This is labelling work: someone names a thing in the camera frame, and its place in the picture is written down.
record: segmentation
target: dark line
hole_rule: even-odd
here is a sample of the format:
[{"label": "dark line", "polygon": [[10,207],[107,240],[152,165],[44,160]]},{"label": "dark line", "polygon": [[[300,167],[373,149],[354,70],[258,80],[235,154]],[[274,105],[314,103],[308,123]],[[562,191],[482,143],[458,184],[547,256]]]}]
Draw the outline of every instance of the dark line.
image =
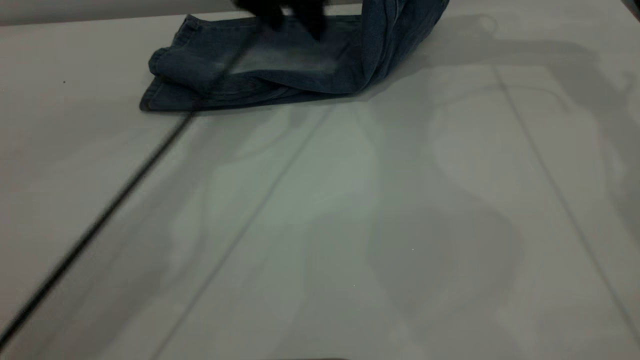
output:
[{"label": "dark line", "polygon": [[618,310],[618,312],[620,313],[620,316],[622,316],[622,320],[625,322],[629,331],[631,332],[631,335],[636,343],[636,346],[640,348],[640,334],[638,334],[636,325],[634,324],[634,321],[631,318],[631,315],[629,315],[629,312],[627,311],[624,303],[620,299],[618,292],[615,290],[614,286],[611,284],[611,282],[607,278],[605,271],[602,268],[602,265],[600,265],[600,263],[598,262],[598,258],[596,257],[595,251],[587,241],[587,236],[584,234],[582,227],[580,226],[578,220],[575,218],[575,215],[573,214],[573,211],[571,210],[569,203],[564,198],[564,195],[560,190],[560,186],[556,183],[555,179],[551,175],[551,171],[543,161],[542,155],[540,154],[540,150],[536,146],[536,143],[533,140],[533,136],[531,135],[531,132],[527,127],[527,124],[524,122],[520,112],[518,111],[518,108],[515,105],[515,101],[513,100],[511,94],[509,94],[507,85],[502,79],[502,76],[500,75],[500,73],[495,67],[491,67],[491,68],[493,70],[493,73],[495,74],[495,77],[498,79],[498,82],[500,84],[500,89],[504,92],[507,102],[509,103],[509,107],[511,108],[511,111],[513,112],[513,114],[517,119],[518,125],[522,129],[527,141],[529,142],[529,146],[531,147],[533,154],[536,157],[536,160],[538,160],[538,163],[540,164],[540,167],[542,168],[542,171],[545,177],[547,178],[547,181],[549,182],[549,185],[551,186],[551,189],[554,195],[558,198],[558,201],[560,202],[560,206],[563,208],[565,215],[569,218],[569,222],[571,223],[573,230],[578,235],[580,244],[584,248],[584,251],[587,253],[588,258],[589,260],[591,260],[592,265],[595,267],[596,272],[600,276],[600,279],[602,280],[602,282],[604,282],[605,287],[609,291],[609,294],[611,295],[613,303],[616,309]]},{"label": "dark line", "polygon": [[162,354],[162,352],[164,351],[166,346],[169,344],[171,339],[175,336],[175,333],[178,331],[178,329],[180,328],[182,323],[184,323],[184,320],[186,319],[187,315],[190,314],[191,310],[193,310],[195,305],[198,303],[198,301],[200,300],[200,297],[202,297],[202,295],[204,294],[206,289],[209,287],[210,283],[218,275],[218,273],[220,272],[222,267],[225,265],[225,263],[227,262],[227,260],[231,256],[231,253],[233,253],[233,251],[236,249],[236,247],[237,247],[238,243],[240,242],[240,240],[242,240],[242,238],[244,238],[244,235],[249,230],[249,228],[253,224],[254,220],[258,217],[258,215],[260,214],[260,212],[262,211],[264,206],[267,204],[267,202],[269,202],[269,199],[271,198],[271,196],[273,195],[275,190],[278,188],[278,185],[280,184],[280,182],[282,181],[284,176],[289,172],[289,169],[291,169],[293,164],[300,157],[300,154],[302,153],[302,151],[307,147],[307,145],[309,144],[309,141],[311,141],[311,138],[316,133],[316,131],[320,128],[320,126],[322,124],[324,124],[326,119],[329,117],[330,113],[331,113],[331,110],[328,110],[328,112],[325,113],[324,117],[322,119],[318,120],[316,126],[314,126],[314,128],[307,135],[307,137],[304,139],[304,141],[302,141],[302,144],[298,148],[298,151],[296,151],[296,154],[294,154],[294,156],[291,157],[289,162],[287,162],[285,167],[278,174],[278,177],[273,181],[273,184],[271,185],[271,187],[269,187],[269,190],[267,190],[267,194],[264,196],[262,201],[260,201],[260,204],[258,205],[257,208],[255,208],[255,210],[253,211],[253,213],[251,214],[249,219],[246,221],[246,223],[244,223],[244,226],[242,227],[242,229],[240,229],[240,231],[236,235],[236,238],[234,238],[234,241],[231,243],[231,245],[229,245],[229,247],[227,248],[225,253],[220,258],[220,261],[216,264],[216,266],[213,268],[213,270],[211,270],[211,272],[209,273],[209,275],[207,276],[205,281],[202,283],[202,285],[196,291],[195,296],[191,299],[191,301],[189,301],[189,304],[187,304],[186,308],[182,312],[182,314],[181,314],[180,318],[178,319],[178,321],[175,322],[175,324],[173,325],[171,330],[169,330],[167,335],[164,337],[164,339],[162,340],[162,342],[160,343],[160,345],[158,346],[156,351],[149,358],[150,360],[156,360],[158,357],[160,357],[160,355]]},{"label": "dark line", "polygon": [[51,290],[62,280],[66,272],[75,263],[76,259],[82,255],[89,245],[96,238],[96,235],[111,220],[113,214],[135,191],[138,185],[144,180],[147,174],[153,169],[158,161],[168,152],[169,148],[180,137],[184,130],[190,125],[196,115],[196,111],[191,111],[171,133],[164,139],[162,144],[153,152],[151,157],[138,169],[135,175],[127,182],[127,185],[120,193],[111,201],[111,204],[102,212],[100,217],[91,225],[81,239],[74,245],[72,250],[62,259],[53,272],[47,277],[38,291],[29,299],[27,304],[20,310],[18,315],[13,318],[9,326],[0,336],[0,354],[5,350],[7,344],[20,331],[24,324],[29,320],[31,315],[37,310],[38,306],[47,298]]},{"label": "dark line", "polygon": [[[234,53],[233,57],[225,65],[225,68],[211,81],[211,88],[215,88],[218,83],[225,80],[226,76],[233,70],[237,63],[243,58],[254,43],[258,40],[260,34],[264,30],[264,26],[261,22],[256,21],[255,29],[243,40],[238,47],[238,50]],[[83,254],[86,248],[91,245],[96,236],[100,233],[100,230],[111,220],[113,214],[120,208],[120,206],[129,198],[129,196],[135,191],[138,185],[144,180],[148,173],[157,165],[158,161],[169,151],[171,146],[180,137],[187,127],[192,123],[195,115],[198,113],[205,104],[205,99],[198,97],[194,99],[192,104],[192,110],[178,123],[177,126],[171,131],[171,133],[164,139],[161,145],[152,153],[151,157],[144,162],[142,167],[138,169],[135,175],[127,182],[127,185],[120,193],[111,201],[110,205],[102,212],[100,217],[93,223],[93,225],[85,232],[81,239],[74,245],[72,250],[67,253],[63,260],[47,277],[44,283],[36,291],[36,293],[29,299],[27,304],[20,309],[18,315],[11,321],[9,326],[3,331],[0,336],[0,355],[3,353],[9,342],[17,335],[22,329],[25,323],[31,318],[33,313],[38,309],[38,306],[47,298],[50,292],[56,287],[56,285],[62,280],[64,275],[69,271],[71,266],[76,260]]]}]

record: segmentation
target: hand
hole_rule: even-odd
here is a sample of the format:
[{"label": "hand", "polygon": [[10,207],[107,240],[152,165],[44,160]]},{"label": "hand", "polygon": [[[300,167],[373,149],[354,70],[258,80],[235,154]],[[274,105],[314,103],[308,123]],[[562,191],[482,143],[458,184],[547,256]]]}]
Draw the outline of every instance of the hand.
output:
[{"label": "hand", "polygon": [[282,6],[289,6],[311,36],[320,40],[326,31],[325,0],[234,0],[238,8],[249,11],[270,28],[280,30],[284,23]]}]

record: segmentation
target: jeans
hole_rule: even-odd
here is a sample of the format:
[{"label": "jeans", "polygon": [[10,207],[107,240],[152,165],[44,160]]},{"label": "jeans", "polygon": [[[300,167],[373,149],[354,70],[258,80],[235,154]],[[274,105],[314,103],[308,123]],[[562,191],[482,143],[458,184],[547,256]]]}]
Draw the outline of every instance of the jeans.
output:
[{"label": "jeans", "polygon": [[170,47],[156,51],[143,111],[242,108],[342,97],[384,79],[431,32],[449,0],[364,0],[361,15],[328,17],[322,42],[287,17],[265,30],[222,82],[214,80],[256,19],[188,15]]}]

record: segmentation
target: table surface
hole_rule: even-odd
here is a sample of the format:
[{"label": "table surface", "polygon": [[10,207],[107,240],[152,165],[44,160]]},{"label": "table surface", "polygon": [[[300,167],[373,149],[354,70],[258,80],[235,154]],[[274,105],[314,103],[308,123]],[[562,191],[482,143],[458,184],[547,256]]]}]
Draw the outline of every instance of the table surface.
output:
[{"label": "table surface", "polygon": [[[179,120],[181,21],[0,28],[0,323]],[[453,1],[355,99],[201,114],[8,358],[637,359],[639,31]]]}]

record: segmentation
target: faded denim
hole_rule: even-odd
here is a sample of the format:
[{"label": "faded denim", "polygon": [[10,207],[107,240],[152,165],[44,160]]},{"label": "faded denim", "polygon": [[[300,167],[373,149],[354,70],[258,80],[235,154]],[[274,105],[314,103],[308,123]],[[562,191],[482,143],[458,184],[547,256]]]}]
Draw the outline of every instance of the faded denim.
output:
[{"label": "faded denim", "polygon": [[296,19],[257,43],[215,88],[211,84],[256,19],[188,15],[170,47],[156,51],[143,111],[214,110],[341,97],[384,79],[431,32],[449,0],[365,0],[362,15],[328,17],[322,42]]}]

